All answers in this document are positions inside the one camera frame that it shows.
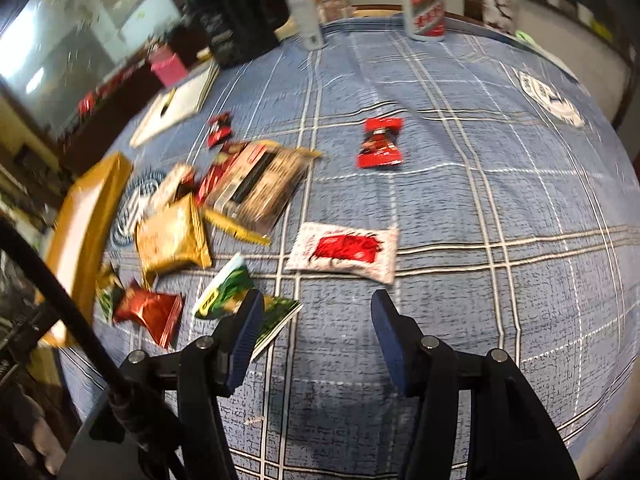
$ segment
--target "red and white can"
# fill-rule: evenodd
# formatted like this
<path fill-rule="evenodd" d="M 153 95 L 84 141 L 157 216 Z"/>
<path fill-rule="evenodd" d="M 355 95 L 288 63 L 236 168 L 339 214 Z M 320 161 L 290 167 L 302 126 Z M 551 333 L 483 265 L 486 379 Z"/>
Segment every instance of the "red and white can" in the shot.
<path fill-rule="evenodd" d="M 404 30 L 419 41 L 444 38 L 444 0 L 402 0 Z"/>

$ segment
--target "blue plaid bedsheet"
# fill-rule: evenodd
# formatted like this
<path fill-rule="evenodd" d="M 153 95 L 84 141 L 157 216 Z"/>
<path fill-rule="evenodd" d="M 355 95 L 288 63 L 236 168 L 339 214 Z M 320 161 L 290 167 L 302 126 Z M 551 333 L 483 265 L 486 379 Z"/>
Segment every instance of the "blue plaid bedsheet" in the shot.
<path fill-rule="evenodd" d="M 398 225 L 396 282 L 403 314 L 456 349 L 514 358 L 572 456 L 599 431 L 625 391 L 638 354 L 640 189 L 612 127 L 574 79 L 545 58 L 495 39 L 449 31 L 441 43 L 408 40 L 398 18 L 325 28 L 327 47 L 297 39 L 217 79 L 202 112 L 139 149 L 105 257 L 123 282 L 140 263 L 122 228 L 130 206 L 178 161 L 204 172 L 206 119 L 230 110 L 235 139 L 316 148 L 315 162 L 258 247 L 209 228 L 212 269 L 161 278 L 185 309 L 172 348 L 210 333 L 191 307 L 242 251 L 264 292 L 304 307 L 221 400 L 242 479 L 392 478 L 414 400 L 390 384 L 370 321 L 378 284 L 356 276 L 284 271 L 301 222 Z M 399 116 L 397 171 L 358 170 L 364 121 Z M 120 363 L 163 352 L 130 322 L 94 329 Z M 63 349 L 66 382 L 82 417 L 104 387 L 81 351 Z M 167 395 L 175 405 L 175 396 Z M 465 475 L 469 398 L 462 396 L 452 478 Z"/>

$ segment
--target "white cup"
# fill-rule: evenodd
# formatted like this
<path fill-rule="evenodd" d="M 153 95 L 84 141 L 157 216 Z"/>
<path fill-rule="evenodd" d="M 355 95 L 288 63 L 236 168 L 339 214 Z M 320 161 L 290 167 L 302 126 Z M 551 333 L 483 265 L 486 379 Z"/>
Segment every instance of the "white cup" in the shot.
<path fill-rule="evenodd" d="M 485 25 L 513 35 L 516 30 L 521 0 L 482 0 Z"/>

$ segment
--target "black container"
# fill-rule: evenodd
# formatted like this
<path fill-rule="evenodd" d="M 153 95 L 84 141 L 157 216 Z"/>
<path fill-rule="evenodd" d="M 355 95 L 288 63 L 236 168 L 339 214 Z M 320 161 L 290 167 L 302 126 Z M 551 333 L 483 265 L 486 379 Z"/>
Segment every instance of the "black container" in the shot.
<path fill-rule="evenodd" d="M 284 0 L 184 0 L 187 12 L 210 35 L 220 66 L 255 59 L 278 46 L 274 30 L 289 19 Z"/>

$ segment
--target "white notebook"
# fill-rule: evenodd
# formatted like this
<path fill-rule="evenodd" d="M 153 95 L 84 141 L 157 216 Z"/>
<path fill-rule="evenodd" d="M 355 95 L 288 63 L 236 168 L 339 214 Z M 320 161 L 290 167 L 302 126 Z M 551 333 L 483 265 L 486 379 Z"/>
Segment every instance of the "white notebook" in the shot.
<path fill-rule="evenodd" d="M 199 75 L 192 77 L 175 90 L 174 97 L 162 116 L 162 108 L 171 95 L 171 90 L 156 98 L 129 141 L 132 148 L 137 148 L 167 128 L 200 111 L 220 72 L 220 67 L 212 60 L 201 70 Z"/>

